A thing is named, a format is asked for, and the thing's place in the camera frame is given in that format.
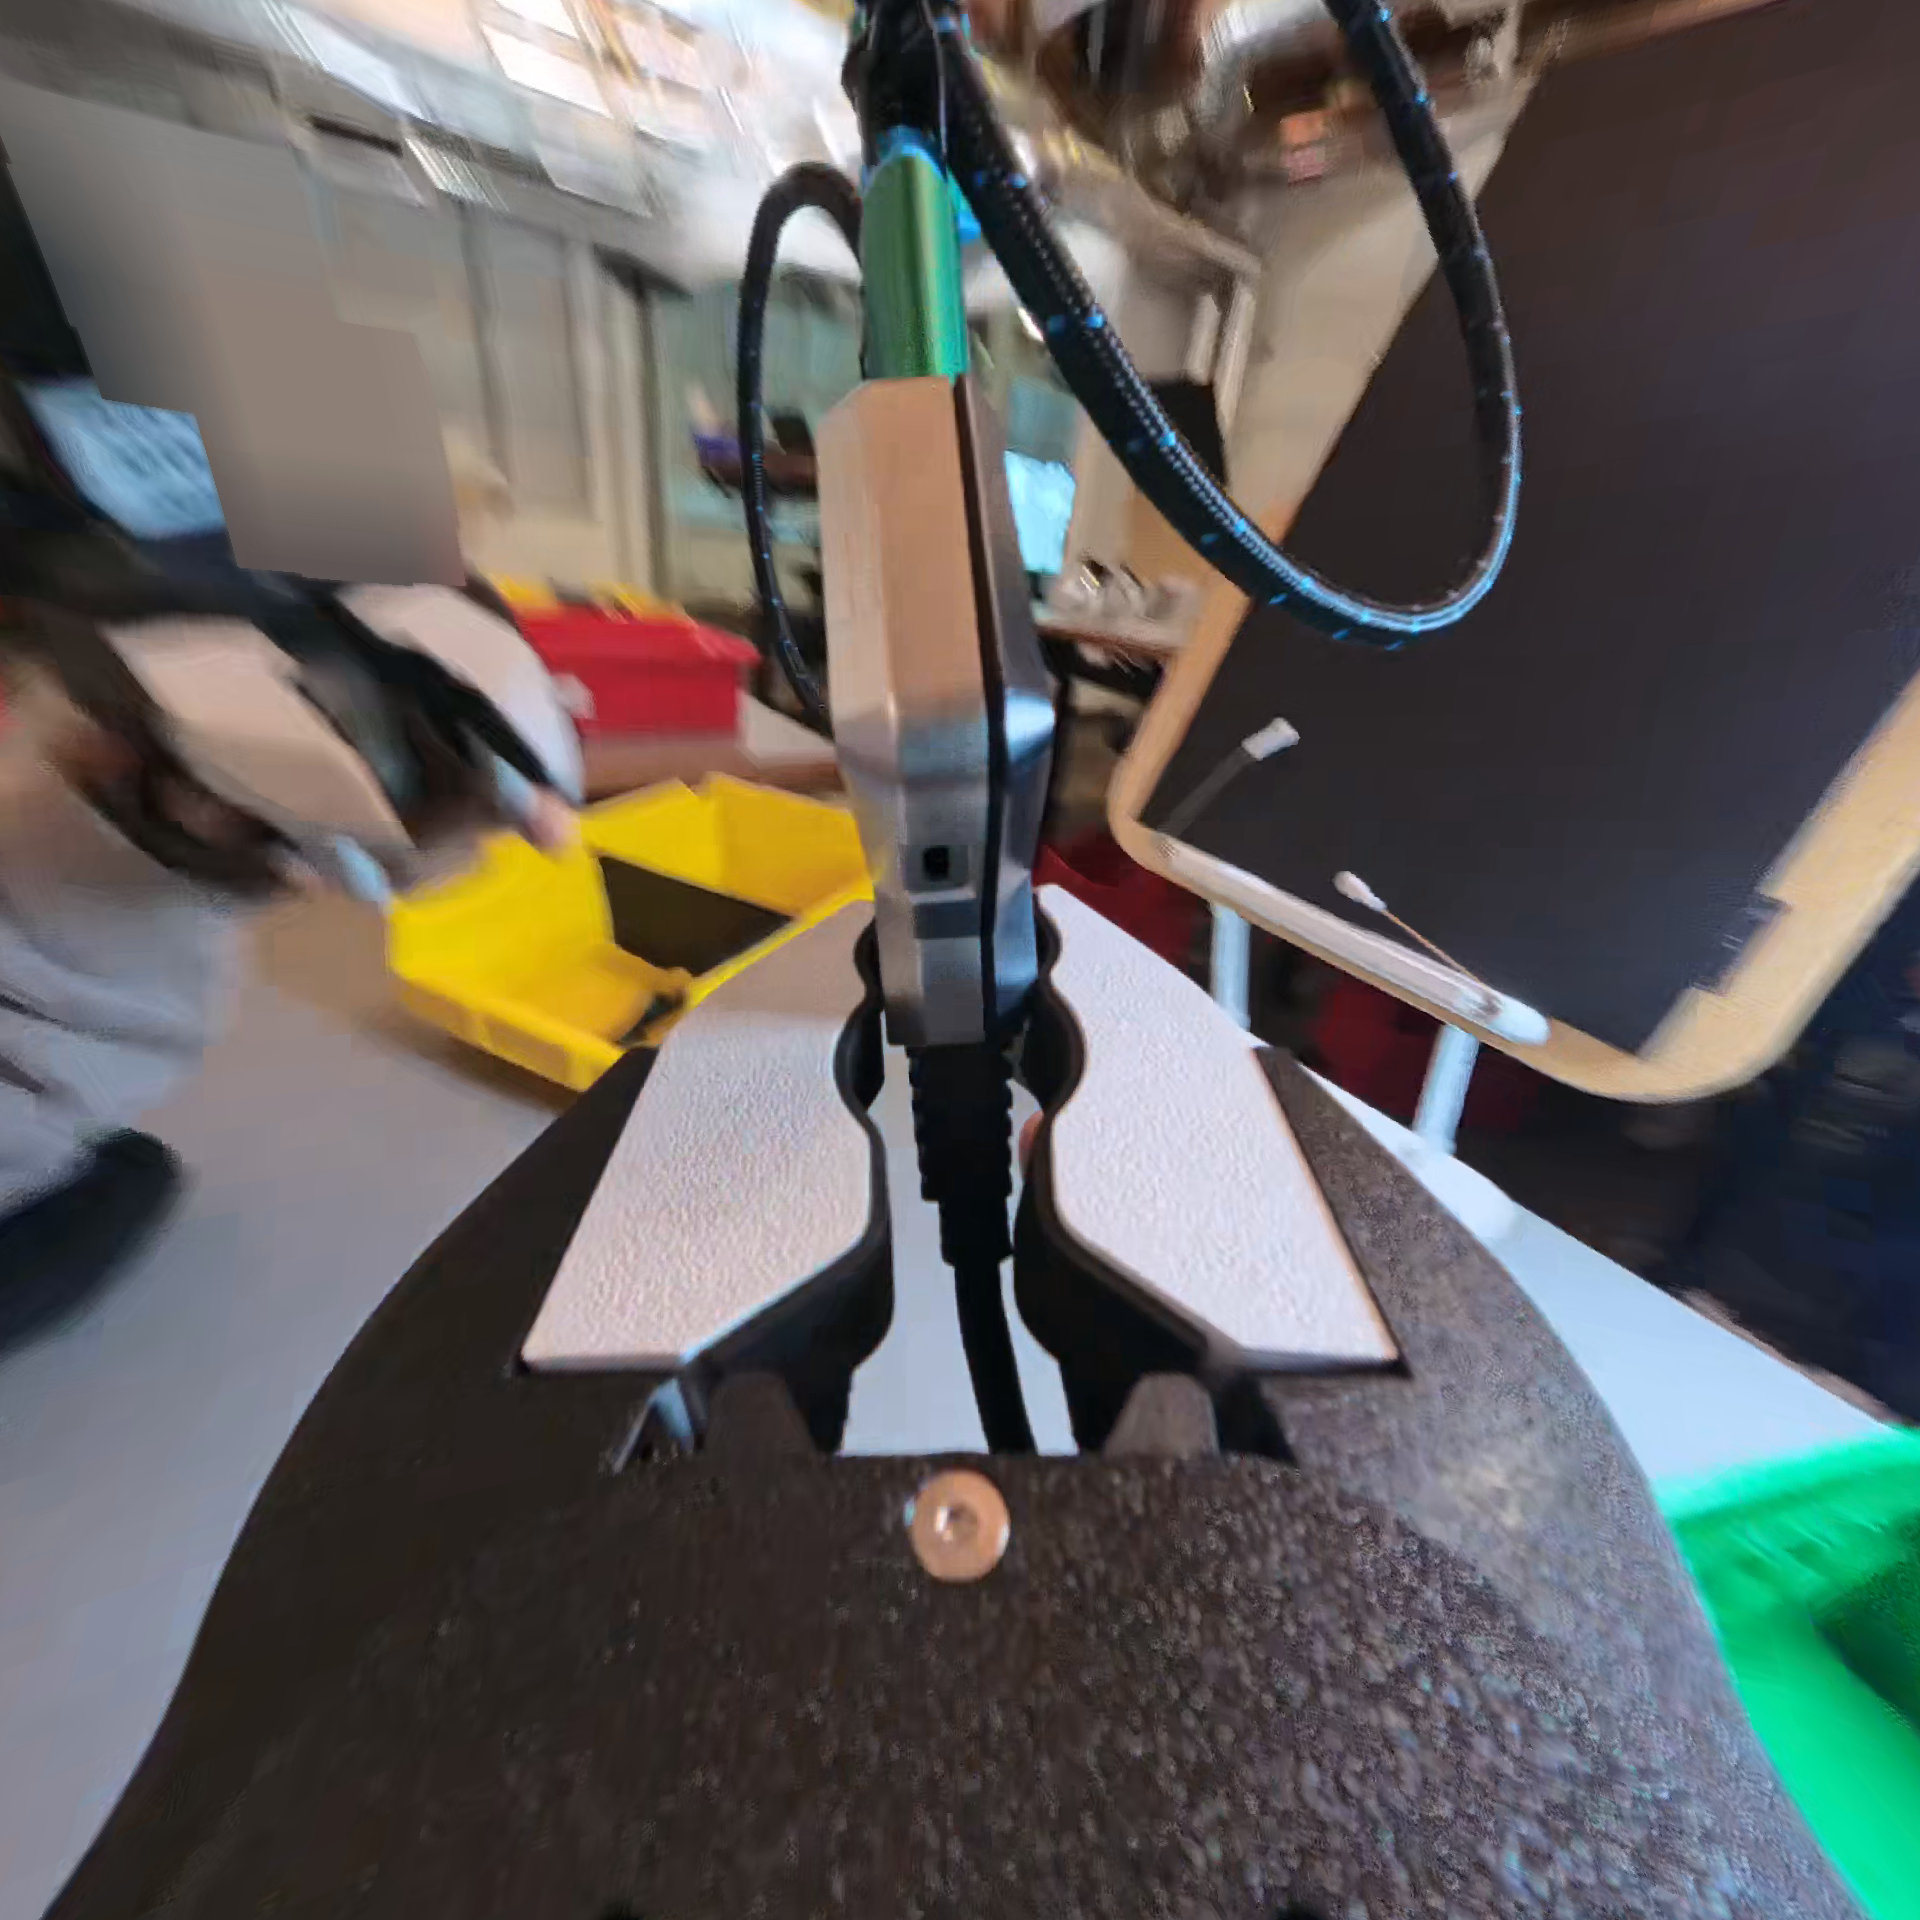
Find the red battery bin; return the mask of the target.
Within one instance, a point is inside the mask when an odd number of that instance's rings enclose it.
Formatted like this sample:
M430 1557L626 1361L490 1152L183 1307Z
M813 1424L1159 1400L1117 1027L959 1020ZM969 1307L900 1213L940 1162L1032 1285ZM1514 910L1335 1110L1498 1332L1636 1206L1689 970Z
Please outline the red battery bin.
M1438 1022L1343 973L1328 973L1308 1025L1308 1066L1399 1123L1412 1123L1432 1057ZM1513 1133L1540 1107L1544 1078L1484 1046L1461 1121Z

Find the red bag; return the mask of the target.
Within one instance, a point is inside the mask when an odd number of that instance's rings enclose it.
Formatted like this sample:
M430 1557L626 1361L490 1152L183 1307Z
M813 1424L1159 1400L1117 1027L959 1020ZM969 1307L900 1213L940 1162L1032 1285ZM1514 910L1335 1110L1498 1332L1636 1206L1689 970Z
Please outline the red bag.
M1034 884L1063 888L1176 970L1191 970L1206 945L1202 902L1133 862L1103 828L1046 840Z

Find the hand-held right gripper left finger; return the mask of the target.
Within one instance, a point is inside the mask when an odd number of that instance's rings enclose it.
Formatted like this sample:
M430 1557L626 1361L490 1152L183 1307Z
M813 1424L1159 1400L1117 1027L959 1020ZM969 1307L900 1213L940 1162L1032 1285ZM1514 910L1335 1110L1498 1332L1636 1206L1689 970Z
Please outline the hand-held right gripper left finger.
M678 1374L885 1248L880 1010L841 906L663 1041L526 1332L533 1374Z

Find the green plastic bin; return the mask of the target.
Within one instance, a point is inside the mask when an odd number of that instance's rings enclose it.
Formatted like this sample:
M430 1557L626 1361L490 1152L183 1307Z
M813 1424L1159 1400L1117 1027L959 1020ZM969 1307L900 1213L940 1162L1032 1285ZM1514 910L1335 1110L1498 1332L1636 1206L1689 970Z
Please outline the green plastic bin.
M1918 1915L1918 1440L1656 1483L1734 1686L1865 1914Z

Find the yellow plastic bin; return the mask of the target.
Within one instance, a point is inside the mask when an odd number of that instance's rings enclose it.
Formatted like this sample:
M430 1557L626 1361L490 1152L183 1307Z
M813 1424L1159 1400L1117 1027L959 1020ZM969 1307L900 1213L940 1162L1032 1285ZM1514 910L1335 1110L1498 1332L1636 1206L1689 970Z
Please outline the yellow plastic bin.
M792 925L713 976L654 971L610 942L596 856L790 912ZM868 899L846 808L730 777L664 781L586 808L561 852L487 842L460 877L391 902L385 957L412 1017L584 1093L766 953Z

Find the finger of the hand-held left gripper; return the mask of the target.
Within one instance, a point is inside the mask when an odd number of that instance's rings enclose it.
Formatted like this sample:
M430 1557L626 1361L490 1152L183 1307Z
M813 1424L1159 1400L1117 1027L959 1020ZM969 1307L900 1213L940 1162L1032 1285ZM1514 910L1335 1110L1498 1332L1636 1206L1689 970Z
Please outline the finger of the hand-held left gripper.
M374 682L442 750L505 765L567 808L584 801L574 717L502 604L470 586L349 584L338 620Z
M158 741L231 810L298 848L352 842L399 856L414 845L372 765L258 626L209 614L127 621L120 662Z

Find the black bin divider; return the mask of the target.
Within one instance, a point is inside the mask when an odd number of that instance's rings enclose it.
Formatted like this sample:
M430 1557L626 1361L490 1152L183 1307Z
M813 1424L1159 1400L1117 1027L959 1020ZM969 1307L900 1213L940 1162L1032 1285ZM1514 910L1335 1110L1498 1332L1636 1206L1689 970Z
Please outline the black bin divider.
M596 856L614 948L660 973L713 976L784 938L792 914L617 856Z

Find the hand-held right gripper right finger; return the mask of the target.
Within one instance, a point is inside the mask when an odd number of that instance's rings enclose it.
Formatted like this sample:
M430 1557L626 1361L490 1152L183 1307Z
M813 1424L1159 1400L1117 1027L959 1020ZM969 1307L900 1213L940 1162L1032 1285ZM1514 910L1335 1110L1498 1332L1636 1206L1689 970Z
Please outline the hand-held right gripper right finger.
M1396 1364L1254 1037L1080 899L1039 890L1034 908L1022 1078L1041 1124L1026 1177L1064 1252L1202 1362Z

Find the braided hdmi cable green plugs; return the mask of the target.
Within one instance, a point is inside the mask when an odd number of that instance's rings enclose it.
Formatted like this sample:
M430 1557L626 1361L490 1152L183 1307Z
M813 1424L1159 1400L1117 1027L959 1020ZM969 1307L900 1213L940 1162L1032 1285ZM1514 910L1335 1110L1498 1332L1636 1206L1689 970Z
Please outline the braided hdmi cable green plugs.
M1102 443L1174 536L1250 598L1332 641L1396 649L1455 625L1495 588L1513 544L1521 480L1520 387L1496 269L1392 6L1332 2L1325 11L1373 93L1453 300L1487 516L1476 561L1442 596L1393 605L1335 588L1263 536L1202 467L1050 228L1032 172L991 104L965 6L857 4L844 86L860 129L862 178L807 161L766 190L736 308L742 522L767 654L805 725L831 732L825 684L796 641L777 584L761 433L764 313L782 230L800 213L823 214L857 258L864 378L911 378L969 369L965 208Z

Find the red plastic bin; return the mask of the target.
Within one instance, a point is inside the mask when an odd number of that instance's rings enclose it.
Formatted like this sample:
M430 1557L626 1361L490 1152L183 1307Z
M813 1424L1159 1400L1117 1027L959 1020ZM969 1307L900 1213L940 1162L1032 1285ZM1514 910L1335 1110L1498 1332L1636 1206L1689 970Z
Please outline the red plastic bin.
M751 641L680 609L554 596L510 609L584 738L730 734L761 662Z

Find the person's left forearm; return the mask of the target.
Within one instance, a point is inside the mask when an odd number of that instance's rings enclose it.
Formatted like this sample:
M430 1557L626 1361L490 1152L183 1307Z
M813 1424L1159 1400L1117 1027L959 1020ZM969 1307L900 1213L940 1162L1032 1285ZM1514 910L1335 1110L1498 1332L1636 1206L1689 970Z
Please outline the person's left forearm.
M198 1067L240 942L238 906L162 869L58 780L4 802L7 1216Z

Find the grey hdmi hub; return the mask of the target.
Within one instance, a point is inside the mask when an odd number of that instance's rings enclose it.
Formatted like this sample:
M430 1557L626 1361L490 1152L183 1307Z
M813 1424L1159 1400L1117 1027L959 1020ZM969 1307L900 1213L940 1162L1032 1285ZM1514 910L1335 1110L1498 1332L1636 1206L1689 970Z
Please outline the grey hdmi hub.
M1002 1041L1039 976L1053 690L1001 425L974 374L892 374L815 442L826 713L889 1034Z

